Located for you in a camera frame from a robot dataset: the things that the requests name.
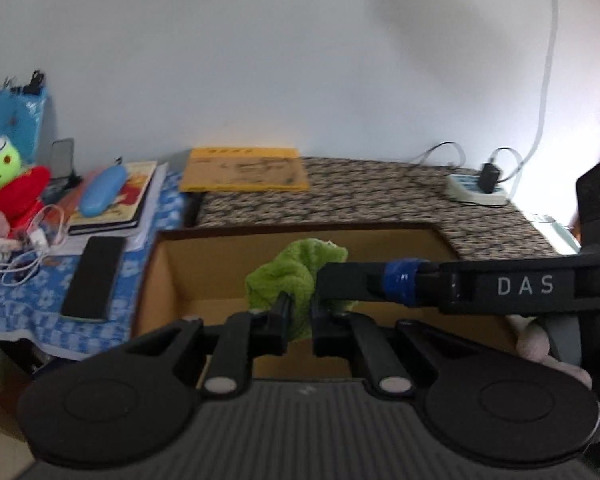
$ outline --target red plush toy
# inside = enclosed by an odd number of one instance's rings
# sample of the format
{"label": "red plush toy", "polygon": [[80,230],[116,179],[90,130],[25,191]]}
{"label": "red plush toy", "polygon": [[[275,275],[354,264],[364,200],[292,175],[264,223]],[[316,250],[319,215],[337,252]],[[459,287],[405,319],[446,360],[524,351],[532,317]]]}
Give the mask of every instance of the red plush toy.
{"label": "red plush toy", "polygon": [[39,196],[51,179],[44,166],[35,166],[0,189],[0,211],[6,216],[12,231],[24,231],[43,208]]}

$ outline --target finger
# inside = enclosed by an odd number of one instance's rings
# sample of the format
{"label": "finger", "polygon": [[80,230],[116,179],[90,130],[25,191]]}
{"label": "finger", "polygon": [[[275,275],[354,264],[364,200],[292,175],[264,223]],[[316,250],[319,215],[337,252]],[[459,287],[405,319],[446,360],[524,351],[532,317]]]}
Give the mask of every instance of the finger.
{"label": "finger", "polygon": [[549,336],[537,323],[530,323],[520,334],[516,350],[520,357],[535,363],[540,362],[549,355]]}
{"label": "finger", "polygon": [[593,384],[591,380],[591,376],[586,370],[582,368],[578,368],[577,366],[570,365],[567,363],[563,363],[558,361],[556,358],[547,355],[540,361],[544,366],[548,366],[549,368],[553,368],[554,370],[561,371],[571,377],[579,380],[582,384],[584,384],[589,390]]}

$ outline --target ribbed black surface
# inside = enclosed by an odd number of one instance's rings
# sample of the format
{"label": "ribbed black surface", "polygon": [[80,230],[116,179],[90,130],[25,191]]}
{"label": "ribbed black surface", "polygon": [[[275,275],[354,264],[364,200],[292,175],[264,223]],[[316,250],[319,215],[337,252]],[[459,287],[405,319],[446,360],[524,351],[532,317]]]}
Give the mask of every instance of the ribbed black surface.
{"label": "ribbed black surface", "polygon": [[369,396],[358,381],[261,381],[239,399],[205,404],[170,448],[108,471],[38,463],[24,480],[593,480],[571,461],[499,470],[449,451],[406,403]]}

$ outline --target floor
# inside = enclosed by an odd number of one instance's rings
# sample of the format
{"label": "floor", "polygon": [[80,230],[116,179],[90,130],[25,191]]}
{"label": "floor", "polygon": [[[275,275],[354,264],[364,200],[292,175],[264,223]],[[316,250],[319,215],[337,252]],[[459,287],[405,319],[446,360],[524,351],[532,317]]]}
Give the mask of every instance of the floor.
{"label": "floor", "polygon": [[0,432],[0,480],[11,480],[32,462],[24,442]]}

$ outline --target white lettering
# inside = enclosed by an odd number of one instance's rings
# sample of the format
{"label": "white lettering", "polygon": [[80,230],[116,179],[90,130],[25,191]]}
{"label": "white lettering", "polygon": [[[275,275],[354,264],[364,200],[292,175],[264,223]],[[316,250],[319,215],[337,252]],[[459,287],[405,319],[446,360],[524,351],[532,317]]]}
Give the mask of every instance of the white lettering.
{"label": "white lettering", "polygon": [[524,291],[528,291],[529,294],[533,294],[533,290],[531,289],[531,282],[529,281],[529,277],[525,276],[525,279],[522,280],[522,284],[520,285],[520,291],[518,293],[519,296],[522,296]]}
{"label": "white lettering", "polygon": [[554,277],[550,274],[547,274],[546,276],[542,277],[542,284],[546,288],[543,288],[540,292],[542,292],[543,294],[551,294],[554,291],[554,284],[551,282],[553,278]]}
{"label": "white lettering", "polygon": [[[502,285],[507,285],[507,290],[504,290]],[[506,276],[500,276],[498,278],[498,296],[506,296],[511,292],[511,280]]]}

